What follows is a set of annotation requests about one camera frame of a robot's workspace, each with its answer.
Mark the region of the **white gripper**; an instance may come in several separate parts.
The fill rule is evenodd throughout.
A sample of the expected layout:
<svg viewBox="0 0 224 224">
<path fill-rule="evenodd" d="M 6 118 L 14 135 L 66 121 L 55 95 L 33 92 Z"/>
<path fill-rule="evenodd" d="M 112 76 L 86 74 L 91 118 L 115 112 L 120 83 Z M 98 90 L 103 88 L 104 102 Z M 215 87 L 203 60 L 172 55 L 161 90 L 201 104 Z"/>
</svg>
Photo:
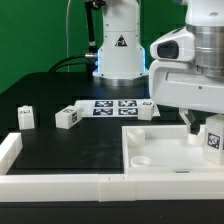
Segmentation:
<svg viewBox="0 0 224 224">
<path fill-rule="evenodd" d="M 188 133 L 195 121 L 188 109 L 224 114 L 224 79 L 197 74 L 190 63 L 154 61 L 149 69 L 149 94 L 157 105 L 180 108 Z"/>
</svg>

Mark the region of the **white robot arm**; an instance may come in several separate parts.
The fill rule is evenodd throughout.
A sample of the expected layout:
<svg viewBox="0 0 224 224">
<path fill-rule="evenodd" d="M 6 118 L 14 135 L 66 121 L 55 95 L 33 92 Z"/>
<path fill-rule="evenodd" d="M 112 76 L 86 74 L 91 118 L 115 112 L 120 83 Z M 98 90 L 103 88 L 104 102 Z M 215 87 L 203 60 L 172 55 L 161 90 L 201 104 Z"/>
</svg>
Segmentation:
<svg viewBox="0 0 224 224">
<path fill-rule="evenodd" d="M 147 78 L 158 105 L 224 114 L 224 0 L 173 0 L 187 7 L 185 25 L 150 46 L 145 66 L 138 0 L 85 0 L 103 10 L 103 44 L 90 55 L 94 80 L 130 86 Z"/>
</svg>

